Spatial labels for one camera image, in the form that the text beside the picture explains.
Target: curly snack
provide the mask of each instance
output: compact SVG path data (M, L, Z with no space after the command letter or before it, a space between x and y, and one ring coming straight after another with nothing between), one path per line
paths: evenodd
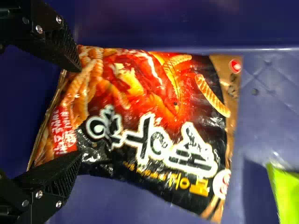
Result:
M78 51L82 72L62 71L28 167L83 150L83 172L126 179L219 222L240 83L230 62L241 69L241 59L82 45Z

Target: snack bag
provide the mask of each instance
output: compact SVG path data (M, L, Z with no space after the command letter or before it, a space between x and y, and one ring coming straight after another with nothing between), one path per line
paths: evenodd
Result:
M78 46L28 167L83 150L83 173L126 180L219 222L230 179L237 56Z

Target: plastic wrapper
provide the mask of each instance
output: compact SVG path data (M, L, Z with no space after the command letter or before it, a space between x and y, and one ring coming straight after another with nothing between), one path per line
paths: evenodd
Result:
M83 70L61 72L28 168L82 150L82 174L128 181L220 222L242 59L78 51Z
M279 222L299 223L299 173L277 168L277 163L268 163L266 168L278 209Z

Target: blue container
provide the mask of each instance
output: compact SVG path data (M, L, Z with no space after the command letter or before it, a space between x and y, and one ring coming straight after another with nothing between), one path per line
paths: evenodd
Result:
M263 164L299 169L299 2L292 0L49 0L77 43L102 47L244 55L232 177L223 224L278 224ZM1 55L1 157L23 173L59 68L15 47ZM252 95L252 89L258 95ZM79 176L49 224L208 223L126 183Z

